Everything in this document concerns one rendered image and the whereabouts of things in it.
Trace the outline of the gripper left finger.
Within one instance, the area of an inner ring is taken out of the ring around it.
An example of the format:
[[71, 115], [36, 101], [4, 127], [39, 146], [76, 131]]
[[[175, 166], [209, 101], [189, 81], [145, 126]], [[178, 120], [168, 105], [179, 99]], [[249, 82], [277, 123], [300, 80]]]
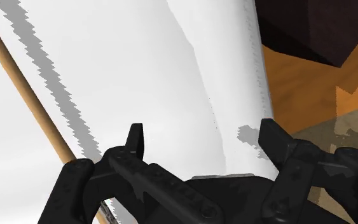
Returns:
[[66, 163], [37, 224], [90, 224], [103, 200], [116, 198], [138, 224], [223, 224], [222, 209], [158, 164], [143, 161], [141, 123], [123, 146], [94, 163]]

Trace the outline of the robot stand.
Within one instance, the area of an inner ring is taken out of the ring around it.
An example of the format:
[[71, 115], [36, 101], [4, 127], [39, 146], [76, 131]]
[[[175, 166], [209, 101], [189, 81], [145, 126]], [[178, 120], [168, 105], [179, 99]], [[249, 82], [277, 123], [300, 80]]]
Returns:
[[255, 0], [269, 49], [341, 67], [358, 45], [358, 0]]

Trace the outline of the white furniture with wooden edge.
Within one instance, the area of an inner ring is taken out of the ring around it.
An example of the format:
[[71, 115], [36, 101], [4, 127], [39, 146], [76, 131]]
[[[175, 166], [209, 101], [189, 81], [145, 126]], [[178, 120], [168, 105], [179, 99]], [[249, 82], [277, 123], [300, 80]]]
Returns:
[[144, 159], [177, 177], [275, 179], [256, 0], [0, 0], [0, 37], [77, 157], [144, 127]]

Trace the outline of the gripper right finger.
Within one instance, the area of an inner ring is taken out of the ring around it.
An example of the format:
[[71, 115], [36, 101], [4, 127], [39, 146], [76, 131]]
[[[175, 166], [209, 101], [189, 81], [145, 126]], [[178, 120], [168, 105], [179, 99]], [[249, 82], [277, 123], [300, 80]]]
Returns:
[[265, 224], [345, 224], [307, 200], [311, 187], [325, 189], [358, 224], [358, 149], [334, 153], [291, 137], [271, 118], [261, 121], [258, 143], [279, 174], [261, 206]]

